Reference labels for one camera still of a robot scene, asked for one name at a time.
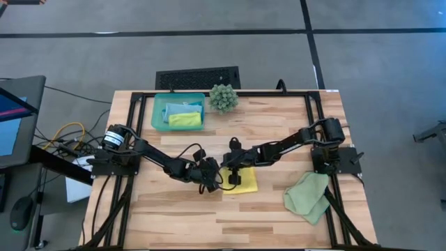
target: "black keyboard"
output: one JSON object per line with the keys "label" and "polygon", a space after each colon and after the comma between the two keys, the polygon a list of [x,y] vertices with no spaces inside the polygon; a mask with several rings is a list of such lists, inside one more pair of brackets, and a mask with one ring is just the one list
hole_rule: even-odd
{"label": "black keyboard", "polygon": [[240,89],[238,67],[169,70],[156,72],[156,90],[211,89],[214,84],[230,84]]}

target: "green cloth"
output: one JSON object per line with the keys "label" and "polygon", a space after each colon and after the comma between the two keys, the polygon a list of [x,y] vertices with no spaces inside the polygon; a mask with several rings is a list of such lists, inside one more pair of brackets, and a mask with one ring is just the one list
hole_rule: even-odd
{"label": "green cloth", "polygon": [[323,196],[327,185],[327,174],[305,173],[294,186],[285,190],[285,208],[316,225],[330,205]]}
{"label": "green cloth", "polygon": [[169,126],[201,126],[201,114],[191,112],[169,116]]}

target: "green succulent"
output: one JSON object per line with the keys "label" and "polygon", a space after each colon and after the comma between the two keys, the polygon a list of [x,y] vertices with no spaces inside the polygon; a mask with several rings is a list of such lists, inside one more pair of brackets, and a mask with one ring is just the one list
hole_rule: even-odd
{"label": "green succulent", "polygon": [[220,84],[214,85],[209,91],[209,105],[216,109],[220,114],[225,114],[234,110],[238,105],[237,93],[232,89],[232,86]]}

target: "green towel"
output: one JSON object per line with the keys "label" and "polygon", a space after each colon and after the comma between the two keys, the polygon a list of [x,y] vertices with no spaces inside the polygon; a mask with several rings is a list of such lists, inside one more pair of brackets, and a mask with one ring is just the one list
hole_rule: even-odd
{"label": "green towel", "polygon": [[316,225],[330,205],[323,196],[327,185],[326,174],[305,173],[294,186],[285,190],[285,208]]}

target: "gray carpet floor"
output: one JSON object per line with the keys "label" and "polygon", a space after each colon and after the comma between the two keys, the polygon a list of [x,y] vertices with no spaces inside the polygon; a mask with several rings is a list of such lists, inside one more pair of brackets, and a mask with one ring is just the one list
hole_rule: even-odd
{"label": "gray carpet floor", "polygon": [[[313,29],[446,27],[440,0],[307,3]],[[293,0],[57,0],[9,6],[0,18],[0,33],[304,28]],[[412,138],[446,119],[446,33],[325,34],[315,41],[325,87],[340,90],[353,141],[365,152],[363,178],[379,243],[446,250],[445,154],[436,139]],[[305,34],[0,39],[0,77],[45,75],[48,86],[107,101],[115,90],[154,89],[159,70],[220,66],[238,66],[243,89],[271,89],[279,78],[289,89],[317,88]],[[47,137],[71,121],[91,128],[106,109],[46,89],[38,127]],[[60,178],[46,190],[51,201],[65,201],[64,189]],[[76,246],[86,201],[48,203],[45,250]],[[10,229],[2,225],[3,231]]]}

